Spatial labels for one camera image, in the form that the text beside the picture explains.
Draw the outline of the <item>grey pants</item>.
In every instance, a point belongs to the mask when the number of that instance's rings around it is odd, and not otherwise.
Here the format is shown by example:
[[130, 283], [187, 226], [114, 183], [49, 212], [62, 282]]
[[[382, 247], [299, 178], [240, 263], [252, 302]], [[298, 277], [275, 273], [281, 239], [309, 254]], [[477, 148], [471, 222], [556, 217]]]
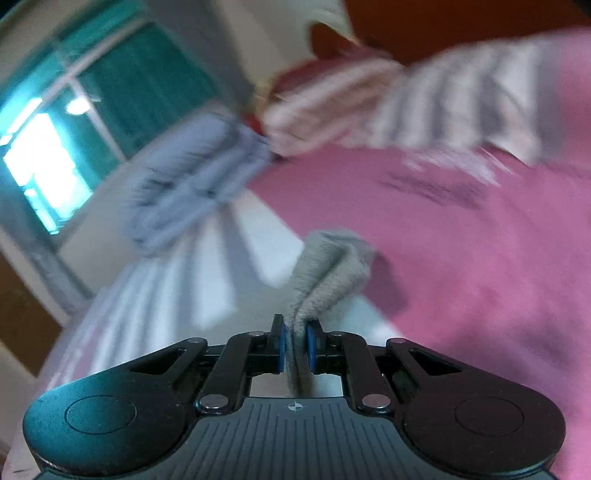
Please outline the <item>grey pants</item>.
[[288, 283], [284, 369], [297, 397], [314, 394], [314, 380], [305, 351], [305, 333], [312, 320], [329, 318], [369, 282], [375, 249], [349, 230], [308, 234]]

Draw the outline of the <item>folded light blue duvet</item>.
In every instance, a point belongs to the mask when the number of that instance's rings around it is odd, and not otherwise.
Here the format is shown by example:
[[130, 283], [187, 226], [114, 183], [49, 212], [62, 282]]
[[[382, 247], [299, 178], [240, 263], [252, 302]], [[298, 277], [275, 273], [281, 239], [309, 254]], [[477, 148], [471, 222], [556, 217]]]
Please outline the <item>folded light blue duvet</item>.
[[270, 166], [266, 138], [226, 111], [201, 111], [135, 162], [125, 187], [124, 229], [151, 256]]

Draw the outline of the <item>brown wooden door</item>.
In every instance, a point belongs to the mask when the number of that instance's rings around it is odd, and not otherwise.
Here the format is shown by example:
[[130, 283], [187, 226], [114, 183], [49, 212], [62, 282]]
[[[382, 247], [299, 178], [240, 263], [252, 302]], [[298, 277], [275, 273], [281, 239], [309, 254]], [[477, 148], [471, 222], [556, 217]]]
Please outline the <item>brown wooden door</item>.
[[32, 375], [38, 376], [62, 327], [29, 291], [4, 255], [0, 276], [1, 342]]

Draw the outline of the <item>folded pink blanket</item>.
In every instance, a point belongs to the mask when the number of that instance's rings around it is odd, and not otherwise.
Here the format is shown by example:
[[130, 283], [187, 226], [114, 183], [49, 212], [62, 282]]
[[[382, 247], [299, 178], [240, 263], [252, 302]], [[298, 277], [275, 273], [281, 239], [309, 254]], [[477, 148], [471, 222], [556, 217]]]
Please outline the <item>folded pink blanket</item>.
[[381, 56], [346, 60], [281, 92], [260, 120], [270, 148], [293, 157], [329, 143], [361, 144], [365, 124], [402, 71], [401, 64]]

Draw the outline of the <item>red patterned folded blanket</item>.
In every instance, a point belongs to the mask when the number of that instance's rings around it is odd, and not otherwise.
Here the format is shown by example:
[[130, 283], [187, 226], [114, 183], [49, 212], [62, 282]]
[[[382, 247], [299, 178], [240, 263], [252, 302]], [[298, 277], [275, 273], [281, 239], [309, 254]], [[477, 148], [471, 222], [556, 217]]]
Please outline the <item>red patterned folded blanket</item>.
[[269, 79], [260, 81], [254, 88], [249, 107], [243, 114], [245, 124], [257, 134], [264, 134], [263, 113], [270, 104], [280, 100], [281, 95], [290, 93], [305, 83], [315, 79], [324, 68], [322, 60], [308, 60], [293, 68], [276, 73]]

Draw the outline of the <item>left grey curtain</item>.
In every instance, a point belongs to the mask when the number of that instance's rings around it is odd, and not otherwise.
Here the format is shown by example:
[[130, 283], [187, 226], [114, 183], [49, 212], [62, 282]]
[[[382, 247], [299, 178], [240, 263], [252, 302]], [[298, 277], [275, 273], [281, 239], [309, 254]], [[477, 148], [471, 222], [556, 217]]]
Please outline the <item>left grey curtain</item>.
[[1, 179], [1, 228], [32, 264], [57, 305], [70, 316], [80, 314], [91, 293], [59, 258], [25, 195], [6, 177]]

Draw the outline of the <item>grey curtain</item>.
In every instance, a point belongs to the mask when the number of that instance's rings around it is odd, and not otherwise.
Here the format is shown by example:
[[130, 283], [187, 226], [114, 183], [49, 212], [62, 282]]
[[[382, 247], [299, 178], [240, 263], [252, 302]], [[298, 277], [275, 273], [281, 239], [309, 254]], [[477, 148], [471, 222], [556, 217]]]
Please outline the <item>grey curtain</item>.
[[80, 314], [91, 293], [59, 258], [25, 195], [6, 177], [1, 179], [1, 228], [32, 264], [57, 305], [70, 316]]
[[145, 8], [211, 75], [222, 101], [232, 109], [249, 107], [256, 83], [283, 66], [283, 55], [242, 2], [147, 1]]

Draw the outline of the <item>window with green glass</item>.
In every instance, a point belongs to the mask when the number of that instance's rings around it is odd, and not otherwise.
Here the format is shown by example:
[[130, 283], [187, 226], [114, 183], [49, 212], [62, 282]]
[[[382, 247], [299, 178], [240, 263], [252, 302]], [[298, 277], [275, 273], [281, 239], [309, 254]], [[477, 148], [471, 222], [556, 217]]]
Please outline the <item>window with green glass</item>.
[[138, 18], [96, 40], [71, 33], [5, 90], [1, 161], [50, 235], [97, 188], [216, 97], [204, 68]]

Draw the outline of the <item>striped pillow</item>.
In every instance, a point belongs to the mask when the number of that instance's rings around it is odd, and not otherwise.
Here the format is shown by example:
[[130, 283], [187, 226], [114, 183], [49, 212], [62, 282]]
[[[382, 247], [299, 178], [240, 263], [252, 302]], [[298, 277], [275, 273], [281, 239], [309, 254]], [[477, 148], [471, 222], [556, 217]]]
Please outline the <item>striped pillow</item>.
[[368, 127], [374, 148], [492, 146], [527, 165], [590, 132], [590, 32], [454, 47], [404, 69]]

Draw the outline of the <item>red wooden headboard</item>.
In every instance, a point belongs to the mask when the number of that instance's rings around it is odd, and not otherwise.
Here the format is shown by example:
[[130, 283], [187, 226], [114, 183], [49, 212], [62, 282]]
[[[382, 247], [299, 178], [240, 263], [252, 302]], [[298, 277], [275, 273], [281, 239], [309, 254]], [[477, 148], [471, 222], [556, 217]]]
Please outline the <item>red wooden headboard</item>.
[[320, 59], [355, 43], [378, 48], [408, 65], [447, 48], [590, 24], [590, 3], [569, 0], [346, 1], [352, 35], [311, 23], [308, 40]]

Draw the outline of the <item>right grey curtain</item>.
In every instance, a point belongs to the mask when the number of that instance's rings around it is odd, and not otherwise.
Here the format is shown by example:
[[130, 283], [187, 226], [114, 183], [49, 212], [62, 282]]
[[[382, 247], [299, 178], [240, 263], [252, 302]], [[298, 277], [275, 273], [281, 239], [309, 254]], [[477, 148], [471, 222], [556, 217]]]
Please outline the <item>right grey curtain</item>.
[[222, 101], [232, 109], [249, 107], [256, 83], [283, 66], [283, 55], [242, 2], [147, 1], [145, 8], [211, 75]]

